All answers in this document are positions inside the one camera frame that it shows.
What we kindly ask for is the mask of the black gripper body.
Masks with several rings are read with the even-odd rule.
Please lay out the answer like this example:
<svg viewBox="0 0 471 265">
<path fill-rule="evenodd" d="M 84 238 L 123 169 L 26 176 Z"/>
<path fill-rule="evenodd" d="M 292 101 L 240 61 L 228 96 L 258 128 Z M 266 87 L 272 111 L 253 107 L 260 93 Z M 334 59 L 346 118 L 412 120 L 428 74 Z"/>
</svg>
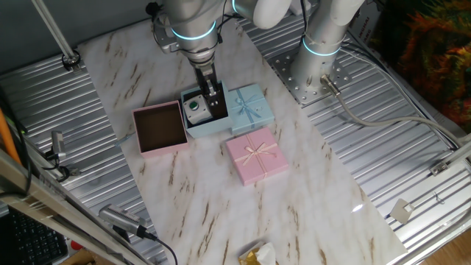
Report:
<svg viewBox="0 0 471 265">
<path fill-rule="evenodd" d="M 209 85 L 213 88 L 216 87 L 216 70 L 213 60 L 205 62 L 191 60 L 190 64 L 194 67 L 196 80 L 200 88 L 209 88 Z"/>
</svg>

